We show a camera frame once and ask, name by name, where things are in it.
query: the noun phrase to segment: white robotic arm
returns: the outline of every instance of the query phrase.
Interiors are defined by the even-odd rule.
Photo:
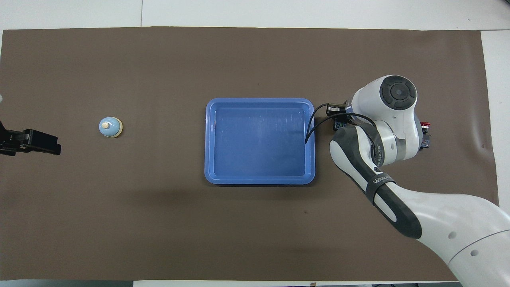
[[[337,167],[400,233],[431,248],[464,287],[510,286],[510,217],[491,202],[463,194],[428,194],[398,186],[379,168],[416,155],[421,127],[417,93],[401,76],[375,80],[347,101],[347,112],[366,115],[333,136]]]

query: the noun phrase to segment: wire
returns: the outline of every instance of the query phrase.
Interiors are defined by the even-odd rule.
[[[315,129],[323,122],[327,121],[328,119],[330,118],[333,118],[335,116],[339,116],[339,115],[354,115],[354,116],[357,116],[357,117],[360,117],[360,118],[364,118],[366,119],[371,125],[373,125],[374,127],[377,127],[374,123],[374,121],[365,116],[365,115],[362,115],[362,114],[358,114],[358,113],[336,113],[336,114],[332,114],[330,116],[327,116],[325,117],[322,121],[320,121],[318,124],[316,124],[308,133],[307,133],[307,136],[304,138],[304,143],[306,144],[308,142],[308,139],[310,138],[310,136],[312,135],[312,133],[315,131]]]
[[[310,125],[312,124],[312,120],[314,119],[314,115],[315,113],[322,107],[324,106],[327,106],[329,103],[325,103],[325,104],[322,104],[320,106],[318,106],[317,108],[315,108],[314,112],[312,113],[312,115],[310,116],[310,121],[308,121],[308,127],[307,127],[307,134],[308,132],[310,131]]]

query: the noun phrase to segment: white table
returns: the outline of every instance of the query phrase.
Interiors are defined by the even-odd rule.
[[[510,213],[510,4],[504,0],[1,0],[0,31],[139,26],[483,30],[501,208]],[[311,281],[135,281],[135,286],[289,286]],[[322,285],[363,282],[319,282]]]

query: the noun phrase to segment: brown tablecloth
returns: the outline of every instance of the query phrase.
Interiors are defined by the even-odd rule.
[[[478,31],[4,31],[0,119],[58,136],[62,154],[1,157],[0,278],[453,280],[335,167],[330,126],[309,185],[203,174],[209,100],[317,106],[388,74],[415,83],[432,144],[383,170],[408,189],[497,203]],[[97,130],[105,116],[123,121],[119,138]]]

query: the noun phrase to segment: light blue object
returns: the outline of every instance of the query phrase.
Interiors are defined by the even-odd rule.
[[[122,122],[113,116],[105,117],[99,122],[99,131],[107,137],[118,137],[122,132]]]
[[[206,108],[205,176],[215,184],[307,184],[315,138],[307,99],[217,98]]]

